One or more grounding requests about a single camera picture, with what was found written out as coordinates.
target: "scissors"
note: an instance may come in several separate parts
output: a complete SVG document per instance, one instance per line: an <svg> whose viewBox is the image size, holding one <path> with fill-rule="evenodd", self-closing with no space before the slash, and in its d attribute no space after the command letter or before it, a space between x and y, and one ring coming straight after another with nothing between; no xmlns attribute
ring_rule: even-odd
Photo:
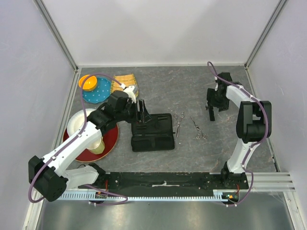
<svg viewBox="0 0 307 230"><path fill-rule="evenodd" d="M178 114L174 114L174 118L177 120L176 137L179 137L180 124L182 119L185 118L184 112L182 112L180 116L178 116Z"/></svg>
<svg viewBox="0 0 307 230"><path fill-rule="evenodd" d="M193 118L191 117L191 120L194 123L194 126L197 128L197 134L196 134L196 139L200 140L201 138L204 138L205 140L207 139L207 135L204 134L201 129L198 127L198 125L195 123L195 121L193 120Z"/></svg>

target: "white wall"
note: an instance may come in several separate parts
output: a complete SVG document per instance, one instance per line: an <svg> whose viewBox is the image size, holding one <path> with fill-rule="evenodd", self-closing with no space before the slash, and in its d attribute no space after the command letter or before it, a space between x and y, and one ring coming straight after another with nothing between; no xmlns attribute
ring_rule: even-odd
<svg viewBox="0 0 307 230"><path fill-rule="evenodd" d="M307 214L307 1L288 1L250 67L258 96L272 103L271 140Z"/></svg>
<svg viewBox="0 0 307 230"><path fill-rule="evenodd" d="M243 64L278 0L44 0L78 65Z"/></svg>
<svg viewBox="0 0 307 230"><path fill-rule="evenodd" d="M28 161L51 150L73 70L32 0L1 0L0 22L0 228L18 230Z"/></svg>

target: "blue polka dot placemat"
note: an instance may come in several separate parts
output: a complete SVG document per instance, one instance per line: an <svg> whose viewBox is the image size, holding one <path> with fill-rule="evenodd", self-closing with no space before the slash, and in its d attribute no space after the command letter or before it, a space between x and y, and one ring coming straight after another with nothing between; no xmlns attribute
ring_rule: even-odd
<svg viewBox="0 0 307 230"><path fill-rule="evenodd" d="M111 92L111 82L105 78L97 78L97 86L93 91L83 91L83 99L89 103L103 102Z"/></svg>

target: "yellow cloth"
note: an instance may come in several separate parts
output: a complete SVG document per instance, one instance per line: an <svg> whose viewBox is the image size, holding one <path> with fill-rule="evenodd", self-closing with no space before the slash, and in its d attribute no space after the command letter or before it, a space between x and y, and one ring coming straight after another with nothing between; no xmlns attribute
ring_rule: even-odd
<svg viewBox="0 0 307 230"><path fill-rule="evenodd" d="M134 77L134 74L128 74L128 75L122 75L122 76L114 76L116 80L118 80L120 83L124 83L126 86L130 85L138 85L136 82L136 79ZM112 81L111 83L111 93L115 90L123 91L123 89L115 82Z"/></svg>

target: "red plate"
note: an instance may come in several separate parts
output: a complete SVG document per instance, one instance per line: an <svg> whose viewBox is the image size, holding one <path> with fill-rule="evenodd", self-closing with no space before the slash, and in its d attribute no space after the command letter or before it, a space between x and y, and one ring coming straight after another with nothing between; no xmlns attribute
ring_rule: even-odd
<svg viewBox="0 0 307 230"><path fill-rule="evenodd" d="M64 137L63 137L63 141L65 141L66 139L68 139L68 133L67 130L65 130L64 132ZM90 152L90 150L85 149L77 158L76 161L81 161L81 162L93 162L96 160L99 160L101 158L103 158L104 156L106 156L115 146L116 142L118 139L118 126L116 125L116 127L114 129L111 129L110 131L108 131L103 138L103 141L105 143L105 150L100 153L100 154L93 154Z"/></svg>

